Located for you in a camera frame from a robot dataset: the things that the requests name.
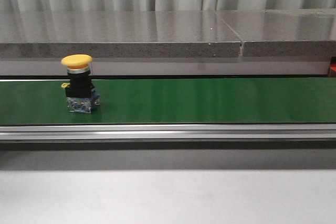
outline green conveyor belt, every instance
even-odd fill
[[[336,78],[95,80],[92,114],[68,112],[62,83],[0,82],[0,125],[336,122]]]

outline yellow terminal tab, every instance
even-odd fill
[[[89,55],[70,55],[61,61],[63,65],[72,69],[86,68],[90,62],[92,62],[92,57]]]
[[[69,83],[64,82],[64,83],[62,83],[61,88],[65,89],[69,85],[70,85]]]

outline aluminum rail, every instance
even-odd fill
[[[336,140],[336,124],[123,124],[0,126],[0,143],[12,141],[300,141]]]

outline conveyor belt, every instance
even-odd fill
[[[95,80],[101,107],[69,113],[63,81],[3,81],[0,138],[335,138],[334,78]]]

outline yellow mushroom button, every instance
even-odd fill
[[[92,62],[92,57],[89,55],[70,55],[61,61],[63,65],[72,69],[86,68],[90,62]]]

